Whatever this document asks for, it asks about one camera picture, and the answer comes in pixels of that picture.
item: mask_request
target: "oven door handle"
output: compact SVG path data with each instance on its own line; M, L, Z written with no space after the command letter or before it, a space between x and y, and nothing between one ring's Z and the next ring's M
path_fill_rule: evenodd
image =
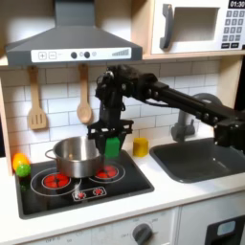
M165 37L160 38L160 48L167 49L169 47L173 32L173 9L171 4L164 4L163 15L166 18Z

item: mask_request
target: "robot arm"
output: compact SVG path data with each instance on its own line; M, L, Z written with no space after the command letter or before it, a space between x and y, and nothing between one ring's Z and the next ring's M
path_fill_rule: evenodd
M88 138L96 141L100 154L104 154L107 139L118 137L122 148L125 136L132 133L133 121L121 120L125 110L123 97L153 106L179 108L213 126L217 145L245 150L244 113L197 100L169 88L153 74L141 74L125 65L109 67L101 78L96 90L96 97L100 99L100 119L88 126ZM148 102L149 99L165 104Z

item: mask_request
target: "range hood vent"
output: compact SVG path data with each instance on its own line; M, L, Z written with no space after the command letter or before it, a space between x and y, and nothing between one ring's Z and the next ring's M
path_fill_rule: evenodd
M10 66L141 60L142 47L95 27L95 0L55 0L56 27L6 47Z

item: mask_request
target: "stainless steel pot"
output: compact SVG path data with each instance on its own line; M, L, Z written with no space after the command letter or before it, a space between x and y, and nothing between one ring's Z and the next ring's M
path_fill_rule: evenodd
M53 151L55 158L48 156ZM96 149L94 140L87 137L74 137L58 142L53 149L45 153L55 159L57 169L66 176L84 178L93 176L103 167L104 158Z

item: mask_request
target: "stove knob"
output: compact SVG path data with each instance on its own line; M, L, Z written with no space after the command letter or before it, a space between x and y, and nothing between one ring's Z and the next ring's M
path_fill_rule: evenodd
M78 54L77 54L76 52L72 52L72 53L71 53L71 57L72 57L72 58L77 58L77 57L78 57Z
M84 56L85 56L86 58L89 58L89 57L90 57L90 53L89 53L89 52L85 52L85 53L84 53Z
M144 245L152 235L153 232L147 224L141 224L133 231L133 237L138 245Z
M85 198L85 193L80 192L80 193L78 194L78 197L79 197L79 199Z
M94 190L95 195L101 195L102 194L102 189L95 189Z

